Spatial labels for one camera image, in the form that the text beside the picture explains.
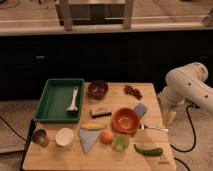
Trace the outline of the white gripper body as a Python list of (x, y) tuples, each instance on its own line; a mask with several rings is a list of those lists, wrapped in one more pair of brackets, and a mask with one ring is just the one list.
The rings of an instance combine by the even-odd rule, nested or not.
[(184, 98), (174, 93), (161, 92), (157, 95), (161, 113), (166, 115), (168, 112), (173, 111), (177, 106), (184, 103)]

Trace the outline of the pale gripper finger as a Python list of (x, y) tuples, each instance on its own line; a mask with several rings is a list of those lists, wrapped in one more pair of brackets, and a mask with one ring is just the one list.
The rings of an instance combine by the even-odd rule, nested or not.
[(167, 117), (166, 117), (166, 125), (169, 126), (173, 120), (176, 117), (176, 112), (175, 111), (170, 111), (167, 113)]

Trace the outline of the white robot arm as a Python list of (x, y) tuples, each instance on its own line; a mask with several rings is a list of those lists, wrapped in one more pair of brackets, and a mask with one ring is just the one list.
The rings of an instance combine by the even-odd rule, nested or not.
[(199, 62), (172, 69), (166, 74), (166, 86), (157, 95), (165, 127), (170, 126), (176, 116), (175, 108), (185, 100), (213, 114), (213, 88), (205, 84), (207, 78), (208, 70)]

